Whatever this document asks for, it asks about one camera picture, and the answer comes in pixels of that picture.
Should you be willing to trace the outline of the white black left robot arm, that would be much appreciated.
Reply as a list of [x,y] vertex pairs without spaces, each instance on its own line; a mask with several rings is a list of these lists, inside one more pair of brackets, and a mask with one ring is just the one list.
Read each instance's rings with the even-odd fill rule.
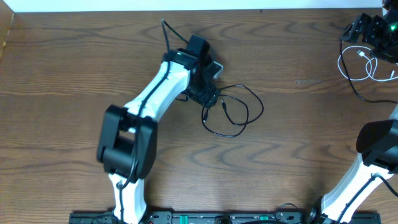
[[158,123],[173,100],[185,94],[206,109],[216,103],[220,91],[213,80],[223,66],[209,51],[207,40],[192,35],[185,48],[164,54],[156,76],[137,97],[106,109],[96,158],[113,184],[113,215],[121,223],[144,218],[144,180],[155,161]]

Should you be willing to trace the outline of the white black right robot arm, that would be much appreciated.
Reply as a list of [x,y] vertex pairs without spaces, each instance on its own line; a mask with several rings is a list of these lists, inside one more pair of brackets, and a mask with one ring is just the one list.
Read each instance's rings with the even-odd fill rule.
[[[383,16],[361,14],[348,25],[340,42],[355,43],[361,39],[372,48],[370,55],[397,63],[397,0],[382,3]],[[378,187],[385,184],[397,194],[388,179],[397,174],[397,111],[389,119],[367,123],[356,141],[357,155],[347,173],[335,188],[318,199],[310,211],[308,223],[375,223],[379,215],[355,215],[356,209]]]

